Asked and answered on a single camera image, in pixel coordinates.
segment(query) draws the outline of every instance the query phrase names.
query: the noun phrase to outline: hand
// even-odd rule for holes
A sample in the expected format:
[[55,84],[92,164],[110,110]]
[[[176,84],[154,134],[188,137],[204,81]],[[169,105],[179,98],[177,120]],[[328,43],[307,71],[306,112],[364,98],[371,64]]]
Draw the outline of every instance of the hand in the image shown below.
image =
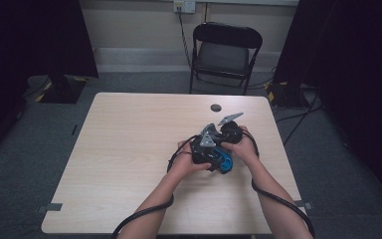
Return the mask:
[[[244,131],[248,131],[245,126],[241,125],[240,128]],[[254,160],[254,158],[257,158],[253,142],[244,134],[240,142],[235,144],[222,142],[222,146],[232,151],[234,155],[239,157],[246,165],[249,165],[250,161]]]
[[[178,142],[178,147],[180,147],[183,143],[184,141]],[[212,164],[209,162],[201,164],[195,164],[193,162],[191,155],[191,145],[188,142],[179,151],[179,154],[173,162],[173,165],[168,173],[174,173],[179,176],[180,179],[183,179],[189,174],[199,170],[206,170],[211,166]]]

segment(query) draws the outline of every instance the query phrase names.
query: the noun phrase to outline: white wall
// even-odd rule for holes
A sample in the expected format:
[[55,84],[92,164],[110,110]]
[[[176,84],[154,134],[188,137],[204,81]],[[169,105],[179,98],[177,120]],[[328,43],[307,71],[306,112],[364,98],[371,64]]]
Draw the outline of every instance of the white wall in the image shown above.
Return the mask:
[[[183,49],[178,15],[166,1],[81,1],[94,48]],[[204,20],[205,3],[195,14],[183,15],[185,36]],[[262,52],[283,48],[295,6],[209,4],[208,20],[244,25],[258,30]]]

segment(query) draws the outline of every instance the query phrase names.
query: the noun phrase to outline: wall outlet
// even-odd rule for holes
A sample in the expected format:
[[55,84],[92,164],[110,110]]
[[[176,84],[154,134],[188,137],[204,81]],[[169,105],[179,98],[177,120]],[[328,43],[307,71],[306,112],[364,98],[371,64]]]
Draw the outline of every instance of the wall outlet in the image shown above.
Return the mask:
[[195,1],[173,1],[173,12],[195,13]]
[[185,1],[185,13],[195,13],[195,2]]
[[184,1],[173,1],[173,12],[179,12],[179,9],[182,13],[185,13]]

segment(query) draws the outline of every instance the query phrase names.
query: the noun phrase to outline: light wood tabletop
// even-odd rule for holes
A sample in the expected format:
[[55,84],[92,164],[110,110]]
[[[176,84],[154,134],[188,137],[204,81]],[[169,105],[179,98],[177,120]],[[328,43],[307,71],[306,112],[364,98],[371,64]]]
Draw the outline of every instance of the light wood tabletop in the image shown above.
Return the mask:
[[[211,111],[218,104],[222,110]],[[177,142],[225,116],[246,125],[260,159],[294,200],[300,195],[269,102],[263,97],[100,93],[87,115],[52,203],[45,233],[108,234],[166,173]],[[159,234],[271,233],[251,187],[251,174],[234,158],[226,173],[199,171],[174,192]]]

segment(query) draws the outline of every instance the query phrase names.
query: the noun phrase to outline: baseboard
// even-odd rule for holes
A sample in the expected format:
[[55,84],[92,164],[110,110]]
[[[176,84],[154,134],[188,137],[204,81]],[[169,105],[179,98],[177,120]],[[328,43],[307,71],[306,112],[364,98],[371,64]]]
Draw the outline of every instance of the baseboard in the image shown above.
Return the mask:
[[[189,71],[184,50],[95,48],[99,72],[184,72]],[[281,52],[260,52],[254,72],[270,72]]]

